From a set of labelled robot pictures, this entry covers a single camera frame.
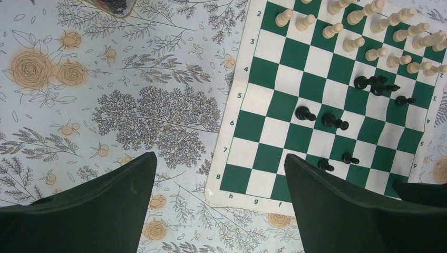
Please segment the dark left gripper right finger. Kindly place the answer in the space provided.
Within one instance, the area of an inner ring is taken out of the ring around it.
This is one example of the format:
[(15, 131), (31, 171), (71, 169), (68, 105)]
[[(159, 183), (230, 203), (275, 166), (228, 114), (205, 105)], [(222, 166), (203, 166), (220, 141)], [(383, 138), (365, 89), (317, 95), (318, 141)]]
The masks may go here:
[(294, 154), (284, 167), (306, 252), (446, 252), (446, 208), (363, 189)]

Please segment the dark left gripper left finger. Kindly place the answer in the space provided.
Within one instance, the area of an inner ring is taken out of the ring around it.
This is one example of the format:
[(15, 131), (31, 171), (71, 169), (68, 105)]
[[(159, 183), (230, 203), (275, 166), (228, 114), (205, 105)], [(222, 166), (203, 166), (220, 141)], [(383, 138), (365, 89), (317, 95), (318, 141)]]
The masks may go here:
[(1, 252), (136, 252), (157, 169), (154, 152), (30, 205), (1, 208)]

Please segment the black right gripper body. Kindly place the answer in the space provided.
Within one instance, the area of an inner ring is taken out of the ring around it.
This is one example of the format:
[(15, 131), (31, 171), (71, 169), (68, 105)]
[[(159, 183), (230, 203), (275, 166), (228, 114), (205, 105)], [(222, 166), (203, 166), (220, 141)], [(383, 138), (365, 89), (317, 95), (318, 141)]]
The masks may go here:
[(446, 183), (428, 184), (394, 181), (393, 189), (403, 201), (446, 208)]

